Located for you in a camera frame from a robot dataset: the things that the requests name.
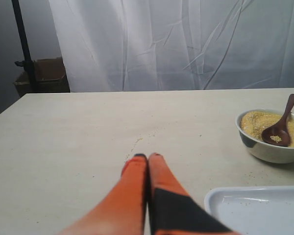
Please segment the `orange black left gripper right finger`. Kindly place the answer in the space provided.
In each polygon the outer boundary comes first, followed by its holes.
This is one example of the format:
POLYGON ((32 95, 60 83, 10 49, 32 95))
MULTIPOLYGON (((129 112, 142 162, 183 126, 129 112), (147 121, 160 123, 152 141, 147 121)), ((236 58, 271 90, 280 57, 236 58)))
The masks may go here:
POLYGON ((161 154, 148 159, 149 222, 153 235, 236 235, 202 209, 182 187, 161 154))

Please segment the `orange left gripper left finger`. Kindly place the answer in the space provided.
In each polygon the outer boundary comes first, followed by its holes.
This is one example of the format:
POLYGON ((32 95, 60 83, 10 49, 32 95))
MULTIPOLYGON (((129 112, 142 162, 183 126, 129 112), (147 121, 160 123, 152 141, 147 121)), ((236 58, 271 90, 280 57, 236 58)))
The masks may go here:
POLYGON ((128 160, 105 198, 60 235, 142 235, 145 226, 147 158, 128 160))

